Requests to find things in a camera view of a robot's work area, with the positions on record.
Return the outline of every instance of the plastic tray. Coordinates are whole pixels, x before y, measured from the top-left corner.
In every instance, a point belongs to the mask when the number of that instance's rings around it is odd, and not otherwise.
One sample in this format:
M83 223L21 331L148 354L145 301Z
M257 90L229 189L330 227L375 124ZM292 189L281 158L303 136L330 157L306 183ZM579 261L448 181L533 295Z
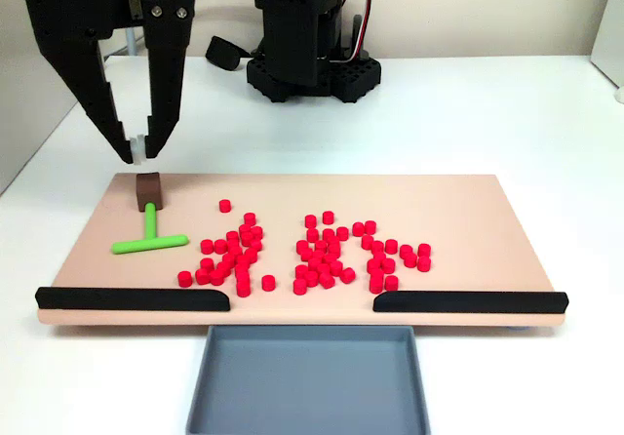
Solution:
M429 433L412 327L211 327L187 434Z

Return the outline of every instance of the table surface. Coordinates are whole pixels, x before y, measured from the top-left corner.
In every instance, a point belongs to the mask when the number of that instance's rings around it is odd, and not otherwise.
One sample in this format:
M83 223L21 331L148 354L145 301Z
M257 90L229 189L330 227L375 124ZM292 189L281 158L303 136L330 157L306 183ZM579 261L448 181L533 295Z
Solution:
M132 170L498 175L570 307L556 329L417 328L432 432L618 426L624 105L614 86L586 57L382 65L382 85L355 105L272 104L243 70L189 59L181 121L139 168L74 108L0 197L0 433L183 432L206 327L37 321L37 287L52 283L112 176ZM106 72L127 135L144 134L147 61L111 59Z

